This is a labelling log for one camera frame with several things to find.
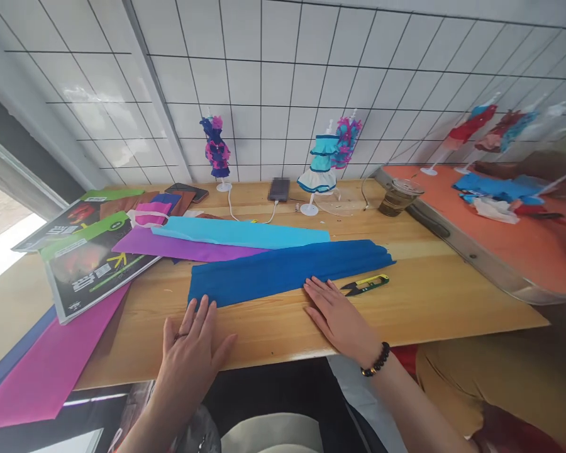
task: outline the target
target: wooden table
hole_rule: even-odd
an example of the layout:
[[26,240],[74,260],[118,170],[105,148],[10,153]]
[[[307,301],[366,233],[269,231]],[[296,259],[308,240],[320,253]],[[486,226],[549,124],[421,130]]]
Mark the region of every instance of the wooden table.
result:
[[[215,184],[198,184],[210,195],[192,208],[229,217],[226,193]],[[234,184],[231,198],[240,219],[266,221],[272,212],[268,184]],[[360,181],[339,186],[360,199]],[[449,246],[406,213],[385,217],[375,208],[384,189],[367,181],[371,209],[352,217],[319,212],[307,217],[294,211],[295,201],[280,204],[273,224],[328,230],[332,240],[371,239],[387,247],[398,263],[386,268],[390,283],[352,301],[382,340],[391,345],[416,344],[545,326],[548,322],[527,304],[493,286]],[[308,200],[292,183],[291,198]],[[133,283],[110,350],[102,345],[90,359],[78,389],[154,379],[161,361],[162,327],[166,316],[180,322],[194,263],[170,259],[142,274]],[[350,277],[339,285],[356,280]],[[50,288],[37,255],[23,257],[0,277],[0,358],[52,304]],[[303,308],[301,289],[220,308],[218,337],[239,334],[229,368],[256,366],[332,354]]]

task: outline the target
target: orange tray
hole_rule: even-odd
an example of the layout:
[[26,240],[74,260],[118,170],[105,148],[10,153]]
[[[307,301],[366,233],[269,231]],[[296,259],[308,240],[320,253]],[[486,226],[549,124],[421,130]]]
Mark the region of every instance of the orange tray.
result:
[[[420,199],[481,247],[541,288],[566,294],[566,225],[528,216],[510,225],[479,216],[452,188],[463,175],[447,165],[438,165],[436,176],[428,176],[419,168],[391,165],[384,171],[392,177],[413,177],[426,190]],[[547,211],[564,214],[566,222],[566,202],[543,198]]]

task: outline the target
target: person's right hand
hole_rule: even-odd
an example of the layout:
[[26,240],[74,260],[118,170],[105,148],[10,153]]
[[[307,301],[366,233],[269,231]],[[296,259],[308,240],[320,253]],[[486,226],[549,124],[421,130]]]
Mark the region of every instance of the person's right hand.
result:
[[331,280],[306,279],[304,289],[319,310],[307,307],[306,313],[331,344],[357,362],[371,368],[382,352],[382,344],[365,318]]

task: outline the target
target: beaded bracelet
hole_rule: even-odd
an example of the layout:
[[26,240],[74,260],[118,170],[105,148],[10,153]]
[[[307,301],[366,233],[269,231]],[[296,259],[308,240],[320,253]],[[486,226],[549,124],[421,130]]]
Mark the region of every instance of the beaded bracelet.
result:
[[379,355],[379,358],[373,364],[373,366],[370,369],[363,369],[363,368],[360,369],[360,372],[363,374],[363,376],[370,378],[375,373],[380,371],[384,366],[384,364],[386,363],[386,360],[388,360],[388,355],[390,355],[390,345],[386,342],[383,342],[382,346],[383,346],[382,353]]

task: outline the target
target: pink paper strip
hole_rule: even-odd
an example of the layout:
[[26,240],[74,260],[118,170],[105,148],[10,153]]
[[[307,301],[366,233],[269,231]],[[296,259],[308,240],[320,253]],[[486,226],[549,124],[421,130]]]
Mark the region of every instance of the pink paper strip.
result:
[[57,417],[129,286],[67,325],[48,326],[0,385],[0,428]]
[[112,251],[201,262],[229,261],[268,252],[266,249],[193,242],[168,236],[158,236],[151,232],[151,228],[143,228],[142,226],[132,228],[112,248]]
[[[160,203],[159,201],[154,201],[152,203],[138,203],[136,207],[137,211],[144,212],[161,212],[166,214],[170,212],[172,203]],[[156,225],[163,225],[165,222],[165,217],[151,216],[151,215],[136,215],[136,222],[139,225],[146,225],[147,223],[155,223]]]

